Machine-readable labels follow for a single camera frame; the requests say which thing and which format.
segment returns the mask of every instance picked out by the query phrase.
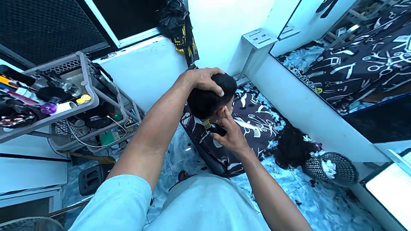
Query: cloth hanging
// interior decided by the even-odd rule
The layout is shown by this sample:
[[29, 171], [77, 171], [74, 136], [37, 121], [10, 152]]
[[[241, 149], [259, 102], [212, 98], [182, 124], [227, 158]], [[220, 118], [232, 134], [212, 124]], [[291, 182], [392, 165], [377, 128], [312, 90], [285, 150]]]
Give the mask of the cloth hanging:
[[168, 0], [160, 10], [158, 30], [185, 56], [187, 67], [199, 60], [189, 12], [182, 0]]
[[320, 13], [321, 11], [323, 11], [325, 8], [326, 11], [320, 16], [320, 18], [325, 18], [329, 15], [329, 13], [331, 12], [331, 10], [334, 8], [335, 4], [337, 3], [338, 0], [324, 0], [323, 3], [321, 3], [321, 5], [318, 7], [318, 9], [315, 11], [316, 13]]

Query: barber's right hand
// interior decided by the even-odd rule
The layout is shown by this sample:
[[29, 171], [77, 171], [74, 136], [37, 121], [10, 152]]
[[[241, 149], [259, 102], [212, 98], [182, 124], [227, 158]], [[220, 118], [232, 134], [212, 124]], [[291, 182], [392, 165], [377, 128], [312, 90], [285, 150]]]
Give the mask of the barber's right hand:
[[217, 133], [212, 133], [212, 137], [221, 145], [234, 151], [238, 155], [248, 152], [250, 147], [247, 144], [247, 140], [245, 140], [240, 127], [234, 121], [227, 107], [224, 109], [224, 114], [225, 118], [219, 120], [217, 123], [226, 128], [227, 134], [225, 136], [220, 136]]

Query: barber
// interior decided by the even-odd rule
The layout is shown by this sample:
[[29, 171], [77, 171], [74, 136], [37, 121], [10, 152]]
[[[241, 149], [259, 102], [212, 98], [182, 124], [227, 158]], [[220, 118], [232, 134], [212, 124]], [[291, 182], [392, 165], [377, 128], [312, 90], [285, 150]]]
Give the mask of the barber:
[[[164, 154], [193, 88], [224, 92], [211, 76], [219, 68], [189, 70], [152, 106], [106, 181], [77, 217], [71, 230], [143, 230]], [[212, 134], [240, 158], [263, 216], [230, 180], [203, 174], [179, 182], [160, 215], [145, 230], [312, 230], [303, 215], [248, 146], [228, 109]]]

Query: customer's ear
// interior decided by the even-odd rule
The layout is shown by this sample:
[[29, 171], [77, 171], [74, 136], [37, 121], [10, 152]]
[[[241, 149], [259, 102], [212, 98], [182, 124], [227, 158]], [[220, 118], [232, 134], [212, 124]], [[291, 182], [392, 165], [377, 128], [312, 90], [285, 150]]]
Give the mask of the customer's ear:
[[216, 113], [216, 115], [217, 115], [218, 118], [222, 119], [222, 118], [225, 117], [225, 115], [224, 115], [224, 109], [225, 109], [225, 106], [223, 105], [223, 106], [219, 107], [219, 108], [216, 110], [215, 113]]

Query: barber's arm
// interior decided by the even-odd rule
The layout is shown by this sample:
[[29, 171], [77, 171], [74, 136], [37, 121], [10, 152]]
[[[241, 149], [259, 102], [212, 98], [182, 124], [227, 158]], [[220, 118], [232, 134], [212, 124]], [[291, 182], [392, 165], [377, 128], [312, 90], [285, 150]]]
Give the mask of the barber's arm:
[[221, 137], [213, 133], [213, 138], [237, 153], [269, 228], [273, 231], [312, 230], [288, 195], [259, 162], [227, 108], [225, 115], [219, 124], [227, 129], [227, 134]]
[[108, 178], [130, 174], [145, 179], [154, 191], [164, 154], [177, 129], [185, 102], [193, 88], [212, 90], [224, 95], [211, 76], [224, 72], [219, 68], [189, 70], [151, 107]]

